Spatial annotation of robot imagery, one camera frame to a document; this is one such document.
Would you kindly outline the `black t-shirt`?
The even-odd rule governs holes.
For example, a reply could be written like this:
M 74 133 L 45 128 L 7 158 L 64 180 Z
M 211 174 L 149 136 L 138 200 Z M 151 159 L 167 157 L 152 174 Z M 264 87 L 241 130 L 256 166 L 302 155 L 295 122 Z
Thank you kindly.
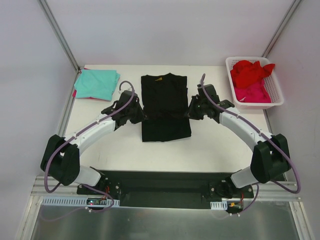
M 188 78 L 167 73 L 143 75 L 141 98 L 146 119 L 141 124 L 143 142 L 169 142 L 192 135 L 188 110 Z

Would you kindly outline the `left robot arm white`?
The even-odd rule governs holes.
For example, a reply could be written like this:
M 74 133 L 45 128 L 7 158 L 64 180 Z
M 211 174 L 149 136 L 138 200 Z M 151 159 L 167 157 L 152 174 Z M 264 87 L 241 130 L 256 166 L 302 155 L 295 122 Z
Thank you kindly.
M 49 138 L 40 169 L 59 184 L 88 185 L 90 191 L 99 195 L 105 191 L 106 183 L 98 170 L 81 165 L 81 155 L 100 138 L 111 134 L 128 121 L 137 124 L 145 119 L 138 95 L 125 90 L 110 107 L 84 128 L 66 136 Z

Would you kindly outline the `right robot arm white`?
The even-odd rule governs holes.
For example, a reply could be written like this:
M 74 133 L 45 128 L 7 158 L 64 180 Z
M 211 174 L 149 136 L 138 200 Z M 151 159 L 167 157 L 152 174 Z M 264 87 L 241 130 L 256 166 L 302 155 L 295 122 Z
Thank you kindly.
M 241 119 L 240 112 L 228 100 L 220 101 L 213 85 L 197 85 L 198 94 L 191 97 L 187 117 L 203 120 L 205 116 L 228 128 L 252 151 L 250 165 L 229 176 L 225 192 L 237 197 L 243 187 L 255 183 L 267 183 L 291 169 L 287 160 L 289 148 L 286 138 L 281 135 L 264 133 L 254 124 Z

